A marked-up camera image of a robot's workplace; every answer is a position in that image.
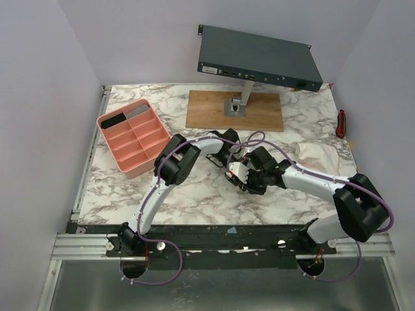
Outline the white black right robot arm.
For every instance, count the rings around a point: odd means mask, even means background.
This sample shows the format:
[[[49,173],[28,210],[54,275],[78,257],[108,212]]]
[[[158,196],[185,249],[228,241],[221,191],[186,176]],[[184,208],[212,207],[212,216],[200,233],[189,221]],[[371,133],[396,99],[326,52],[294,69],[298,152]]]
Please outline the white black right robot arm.
[[[372,182],[362,174],[331,176],[288,159],[277,162],[262,146],[230,163],[229,171],[235,184],[250,194],[263,195],[268,187],[279,187],[316,196],[335,206],[334,215],[315,218],[301,229],[298,245],[307,254],[329,240],[365,242],[392,217]]]

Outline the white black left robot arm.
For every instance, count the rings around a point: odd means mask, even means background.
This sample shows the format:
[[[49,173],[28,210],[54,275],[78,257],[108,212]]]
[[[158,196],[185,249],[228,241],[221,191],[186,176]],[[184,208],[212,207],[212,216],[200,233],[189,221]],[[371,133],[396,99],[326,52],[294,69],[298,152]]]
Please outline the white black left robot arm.
[[[225,165],[233,146],[240,142],[237,132],[211,131],[207,135],[186,139],[174,135],[154,162],[154,176],[150,188],[130,219],[117,233],[120,249],[130,256],[143,250],[143,237],[150,231],[152,221],[169,193],[182,184],[200,157],[213,157]]]

